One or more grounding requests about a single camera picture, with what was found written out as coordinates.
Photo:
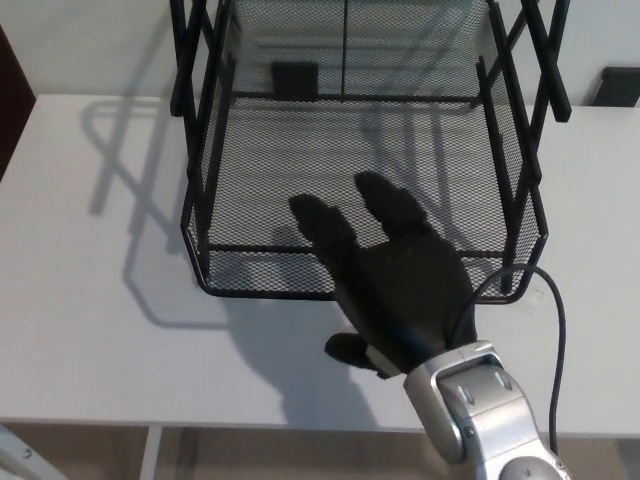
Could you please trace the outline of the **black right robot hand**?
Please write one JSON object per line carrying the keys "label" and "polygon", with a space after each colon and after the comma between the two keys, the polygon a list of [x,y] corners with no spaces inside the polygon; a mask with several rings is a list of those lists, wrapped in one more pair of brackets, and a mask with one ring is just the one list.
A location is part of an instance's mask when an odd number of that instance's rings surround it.
{"label": "black right robot hand", "polygon": [[362,247],[342,212],[311,194],[290,198],[303,237],[335,284],[335,300],[354,332],[332,335],[334,360],[390,377],[377,350],[402,374],[448,350],[477,341],[474,289],[461,256],[429,224],[406,189],[380,174],[354,178],[369,213],[387,239]]}

